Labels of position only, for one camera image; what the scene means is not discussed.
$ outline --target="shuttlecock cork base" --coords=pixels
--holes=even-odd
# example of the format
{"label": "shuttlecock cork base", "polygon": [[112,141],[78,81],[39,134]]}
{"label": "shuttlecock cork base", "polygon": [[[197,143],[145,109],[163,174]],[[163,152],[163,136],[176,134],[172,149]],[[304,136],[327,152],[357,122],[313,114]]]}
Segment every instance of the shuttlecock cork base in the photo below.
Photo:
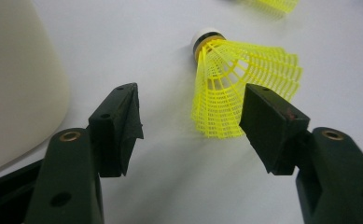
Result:
{"label": "shuttlecock cork base", "polygon": [[286,100],[299,87],[298,56],[281,48],[229,41],[213,28],[198,32],[191,46],[198,64],[191,116],[207,137],[243,134],[239,122],[247,83],[270,88]]}

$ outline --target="white table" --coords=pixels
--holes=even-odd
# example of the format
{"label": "white table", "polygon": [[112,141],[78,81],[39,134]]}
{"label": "white table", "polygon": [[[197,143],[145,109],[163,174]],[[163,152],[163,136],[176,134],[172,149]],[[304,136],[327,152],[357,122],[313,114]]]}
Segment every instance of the white table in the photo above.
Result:
{"label": "white table", "polygon": [[[245,136],[206,139],[190,110],[196,64],[189,41],[210,26],[231,40],[300,56],[292,104],[348,133],[363,150],[363,0],[300,0],[282,19],[240,1],[35,0],[70,79],[59,130],[86,127],[115,87],[139,85],[145,139],[126,177],[102,179],[106,223],[300,224],[293,176],[267,175]],[[0,176],[45,155],[48,141]]]}

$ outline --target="yellow shuttlecock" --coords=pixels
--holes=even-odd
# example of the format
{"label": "yellow shuttlecock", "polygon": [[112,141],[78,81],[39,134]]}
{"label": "yellow shuttlecock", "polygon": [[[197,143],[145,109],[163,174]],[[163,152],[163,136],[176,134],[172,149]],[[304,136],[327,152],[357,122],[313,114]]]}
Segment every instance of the yellow shuttlecock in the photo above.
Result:
{"label": "yellow shuttlecock", "polygon": [[263,11],[279,14],[291,12],[298,2],[299,0],[253,0],[252,5]]}
{"label": "yellow shuttlecock", "polygon": [[246,83],[272,89],[286,100],[298,89],[298,56],[281,48],[229,41],[212,28],[197,33],[191,44],[198,63],[192,119],[207,137],[243,134],[239,122]]}

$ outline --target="shuttlecock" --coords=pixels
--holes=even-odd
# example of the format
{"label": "shuttlecock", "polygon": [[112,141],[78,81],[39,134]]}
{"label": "shuttlecock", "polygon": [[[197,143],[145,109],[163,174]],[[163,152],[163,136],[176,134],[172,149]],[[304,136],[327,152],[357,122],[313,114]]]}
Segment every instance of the shuttlecock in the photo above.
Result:
{"label": "shuttlecock", "polygon": [[299,0],[248,0],[254,7],[275,15],[287,14],[294,10]]}
{"label": "shuttlecock", "polygon": [[198,63],[192,119],[207,137],[243,134],[239,127],[246,83],[257,84],[290,100],[299,87],[298,56],[281,48],[226,40],[216,29],[192,39]]}

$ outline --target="white cylindrical container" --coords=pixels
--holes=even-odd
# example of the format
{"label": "white cylindrical container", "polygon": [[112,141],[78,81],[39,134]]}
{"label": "white cylindrical container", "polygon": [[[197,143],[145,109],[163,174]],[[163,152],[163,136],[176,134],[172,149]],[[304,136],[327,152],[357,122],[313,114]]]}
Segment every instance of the white cylindrical container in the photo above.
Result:
{"label": "white cylindrical container", "polygon": [[0,166],[59,127],[67,77],[30,0],[0,1]]}

